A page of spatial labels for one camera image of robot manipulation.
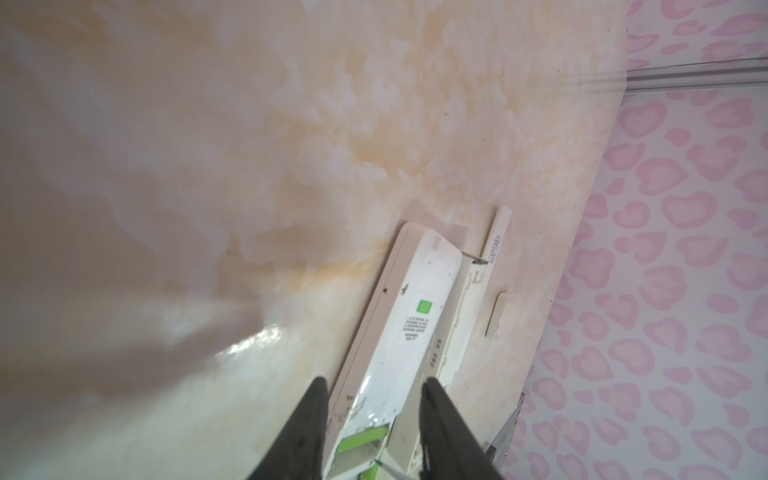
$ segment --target beige marble table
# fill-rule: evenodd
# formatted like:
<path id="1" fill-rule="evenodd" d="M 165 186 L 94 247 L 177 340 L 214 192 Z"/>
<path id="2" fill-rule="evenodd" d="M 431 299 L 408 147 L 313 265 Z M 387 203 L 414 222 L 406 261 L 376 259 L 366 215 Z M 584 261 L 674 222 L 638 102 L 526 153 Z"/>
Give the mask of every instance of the beige marble table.
<path id="1" fill-rule="evenodd" d="M 478 252 L 451 395 L 515 406 L 620 94 L 623 0 L 0 6 L 0 476 L 244 478 L 397 226 Z"/>

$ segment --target wall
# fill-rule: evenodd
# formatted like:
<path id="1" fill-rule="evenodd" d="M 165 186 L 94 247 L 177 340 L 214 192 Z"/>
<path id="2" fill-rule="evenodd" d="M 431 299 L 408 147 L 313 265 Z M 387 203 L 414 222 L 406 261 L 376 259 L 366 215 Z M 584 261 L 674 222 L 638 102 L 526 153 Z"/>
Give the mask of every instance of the wall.
<path id="1" fill-rule="evenodd" d="M 764 0 L 630 0 L 627 68 L 768 55 Z"/>
<path id="2" fill-rule="evenodd" d="M 507 478 L 768 472 L 768 88 L 627 95 Z"/>
<path id="3" fill-rule="evenodd" d="M 558 85 L 622 69 L 625 15 L 3 2 L 0 477 L 244 478 L 335 378 L 397 226 L 477 253 L 504 203 L 512 308 L 452 390 L 491 439 L 621 99 Z"/>

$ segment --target pink leopard print wallpaper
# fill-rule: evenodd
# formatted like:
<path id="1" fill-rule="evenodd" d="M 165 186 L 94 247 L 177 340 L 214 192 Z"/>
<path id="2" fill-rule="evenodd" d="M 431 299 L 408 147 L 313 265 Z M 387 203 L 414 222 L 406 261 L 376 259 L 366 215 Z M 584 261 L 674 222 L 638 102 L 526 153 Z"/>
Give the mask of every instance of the pink leopard print wallpaper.
<path id="1" fill-rule="evenodd" d="M 768 55 L 766 0 L 630 0 L 627 68 Z"/>
<path id="2" fill-rule="evenodd" d="M 768 478 L 768 88 L 627 95 L 507 480 Z"/>

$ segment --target green square logo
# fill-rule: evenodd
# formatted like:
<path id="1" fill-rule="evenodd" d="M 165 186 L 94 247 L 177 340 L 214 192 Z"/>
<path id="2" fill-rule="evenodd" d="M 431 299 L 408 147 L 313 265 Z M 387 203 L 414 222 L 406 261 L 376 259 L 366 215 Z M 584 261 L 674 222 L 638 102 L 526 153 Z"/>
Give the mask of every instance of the green square logo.
<path id="1" fill-rule="evenodd" d="M 429 310 L 432 309 L 432 302 L 428 302 L 426 300 L 420 300 L 419 306 L 416 307 L 416 311 L 419 313 L 429 313 Z"/>

